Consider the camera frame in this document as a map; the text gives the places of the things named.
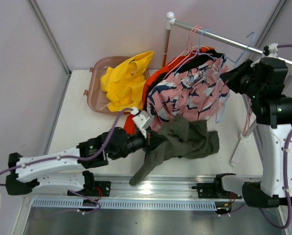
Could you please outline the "pink hanger of yellow shorts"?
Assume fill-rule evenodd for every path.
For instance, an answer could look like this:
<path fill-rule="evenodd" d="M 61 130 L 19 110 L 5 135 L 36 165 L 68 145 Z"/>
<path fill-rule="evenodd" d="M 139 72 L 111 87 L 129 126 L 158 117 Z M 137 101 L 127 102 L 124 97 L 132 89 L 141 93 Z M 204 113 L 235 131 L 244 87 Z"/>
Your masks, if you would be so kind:
<path fill-rule="evenodd" d="M 253 132 L 253 130 L 255 129 L 257 123 L 256 123 L 255 119 L 254 120 L 251 119 L 253 111 L 251 109 L 250 98 L 244 94 L 243 100 L 244 100 L 245 106 L 246 106 L 246 120 L 245 120 L 245 125 L 244 125 L 243 131 L 242 131 L 242 137 L 248 138 L 250 136 L 250 134 Z"/>

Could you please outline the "olive green shorts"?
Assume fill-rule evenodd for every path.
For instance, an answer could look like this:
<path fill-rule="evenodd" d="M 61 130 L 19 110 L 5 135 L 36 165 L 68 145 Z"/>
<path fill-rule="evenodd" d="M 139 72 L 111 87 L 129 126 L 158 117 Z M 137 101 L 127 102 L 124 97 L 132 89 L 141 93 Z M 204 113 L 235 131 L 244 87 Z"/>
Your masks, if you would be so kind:
<path fill-rule="evenodd" d="M 177 114 L 157 133 L 167 141 L 144 157 L 143 165 L 129 180 L 130 186 L 138 185 L 155 167 L 171 158 L 206 158 L 220 150 L 218 132 L 208 131 L 206 120 L 188 121 Z"/>

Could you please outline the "pink patterned shorts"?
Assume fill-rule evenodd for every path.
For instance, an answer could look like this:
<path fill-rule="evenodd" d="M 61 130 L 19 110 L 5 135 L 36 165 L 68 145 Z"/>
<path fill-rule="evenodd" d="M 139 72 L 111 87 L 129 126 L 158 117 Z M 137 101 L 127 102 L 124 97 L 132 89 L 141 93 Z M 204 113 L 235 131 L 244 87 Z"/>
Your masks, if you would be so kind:
<path fill-rule="evenodd" d="M 180 114 L 188 121 L 208 120 L 229 98 L 229 88 L 219 78 L 227 71 L 223 57 L 209 58 L 184 72 L 171 73 L 147 94 L 146 111 L 158 131 Z"/>

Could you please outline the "yellow shorts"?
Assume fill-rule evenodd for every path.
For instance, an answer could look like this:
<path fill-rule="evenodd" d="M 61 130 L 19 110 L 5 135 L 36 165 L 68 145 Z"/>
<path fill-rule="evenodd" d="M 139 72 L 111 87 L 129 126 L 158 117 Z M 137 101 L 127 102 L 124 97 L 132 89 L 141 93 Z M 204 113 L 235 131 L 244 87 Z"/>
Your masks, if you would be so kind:
<path fill-rule="evenodd" d="M 142 108 L 142 93 L 146 82 L 144 73 L 153 56 L 153 51 L 147 51 L 125 60 L 115 68 L 107 68 L 106 74 L 100 78 L 100 83 L 109 100 L 106 105 L 109 111 Z"/>

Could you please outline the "black shorts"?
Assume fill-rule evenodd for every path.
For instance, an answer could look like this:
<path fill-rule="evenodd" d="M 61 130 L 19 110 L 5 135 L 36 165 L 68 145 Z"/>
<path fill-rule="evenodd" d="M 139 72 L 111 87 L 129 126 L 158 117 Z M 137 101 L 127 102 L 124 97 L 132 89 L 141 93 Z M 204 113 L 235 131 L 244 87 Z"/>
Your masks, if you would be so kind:
<path fill-rule="evenodd" d="M 222 53 L 218 53 L 216 50 L 211 49 L 211 50 L 205 50 L 204 48 L 201 49 L 201 51 L 203 52 L 207 52 L 207 53 L 212 53 L 213 56 L 215 56 L 216 58 L 220 58 L 221 56 L 223 56 L 224 54 Z M 191 61 L 187 62 L 185 65 L 183 65 L 178 72 L 185 72 L 188 71 L 190 69 L 196 68 L 202 64 L 204 64 L 205 62 L 207 62 L 208 60 L 210 60 L 211 58 L 208 57 L 207 55 L 200 55 L 195 57 L 194 59 L 192 59 Z M 166 74 L 172 70 L 172 68 L 174 68 L 176 66 L 176 64 L 181 61 L 182 59 L 179 58 L 178 60 L 176 60 L 173 63 L 170 63 L 168 65 L 166 65 L 165 67 L 163 67 L 162 69 L 156 71 L 145 83 L 144 87 L 143 87 L 143 94 L 142 94 L 142 102 L 145 103 L 147 95 L 149 94 L 149 92 L 160 82 L 164 79 L 164 77 L 166 76 Z"/>

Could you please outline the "blue hanger of patterned shorts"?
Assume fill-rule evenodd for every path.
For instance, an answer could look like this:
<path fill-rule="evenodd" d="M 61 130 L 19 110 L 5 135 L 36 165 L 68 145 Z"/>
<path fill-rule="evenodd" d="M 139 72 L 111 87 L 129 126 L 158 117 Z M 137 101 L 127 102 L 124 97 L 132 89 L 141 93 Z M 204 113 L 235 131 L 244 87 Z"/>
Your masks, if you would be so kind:
<path fill-rule="evenodd" d="M 185 65 L 187 62 L 191 61 L 192 59 L 194 59 L 194 58 L 197 57 L 197 56 L 200 56 L 200 55 L 207 55 L 207 56 L 210 57 L 211 59 L 215 59 L 215 58 L 216 58 L 215 56 L 212 55 L 212 53 L 207 53 L 207 52 L 203 52 L 203 51 L 201 51 L 201 48 L 202 48 L 202 46 L 201 46 L 201 37 L 202 37 L 204 34 L 206 34 L 207 32 L 210 32 L 210 30 L 209 30 L 209 29 L 206 29 L 206 30 L 204 30 L 204 31 L 201 33 L 201 35 L 200 35 L 200 37 L 199 37 L 199 44 L 198 44 L 198 46 L 197 46 L 197 50 L 196 50 L 195 53 L 193 53 L 193 54 L 192 54 L 192 51 L 191 51 L 191 52 L 187 55 L 187 57 L 184 58 L 184 59 L 182 60 L 182 62 L 181 62 L 179 65 L 176 66 L 176 69 L 173 70 L 173 73 L 174 73 L 174 74 L 176 74 L 176 73 L 179 71 L 179 69 L 180 69 L 183 65 Z"/>

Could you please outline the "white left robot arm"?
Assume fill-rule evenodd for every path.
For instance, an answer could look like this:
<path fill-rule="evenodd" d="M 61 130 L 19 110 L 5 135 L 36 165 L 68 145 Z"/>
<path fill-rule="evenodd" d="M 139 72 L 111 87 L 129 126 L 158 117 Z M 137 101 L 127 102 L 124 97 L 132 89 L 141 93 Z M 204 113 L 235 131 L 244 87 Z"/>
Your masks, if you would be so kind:
<path fill-rule="evenodd" d="M 153 131 L 137 131 L 129 135 L 116 127 L 68 150 L 24 157 L 12 153 L 8 158 L 11 169 L 5 188 L 12 196 L 26 195 L 39 189 L 66 190 L 68 196 L 109 196 L 108 182 L 96 182 L 90 169 L 108 165 L 108 160 L 125 158 L 140 149 L 149 153 L 166 140 Z"/>

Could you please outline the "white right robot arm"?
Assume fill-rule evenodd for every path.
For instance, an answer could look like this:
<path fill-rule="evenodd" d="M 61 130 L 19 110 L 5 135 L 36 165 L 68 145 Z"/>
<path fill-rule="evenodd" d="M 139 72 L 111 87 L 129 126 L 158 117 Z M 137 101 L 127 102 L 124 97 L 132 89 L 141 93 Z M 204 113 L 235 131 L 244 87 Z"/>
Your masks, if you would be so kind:
<path fill-rule="evenodd" d="M 221 74 L 232 91 L 251 101 L 263 145 L 263 175 L 261 181 L 250 181 L 233 173 L 218 174 L 212 186 L 217 197 L 233 192 L 254 208 L 292 206 L 292 98 L 283 94 L 287 73 L 283 60 L 264 57 Z"/>

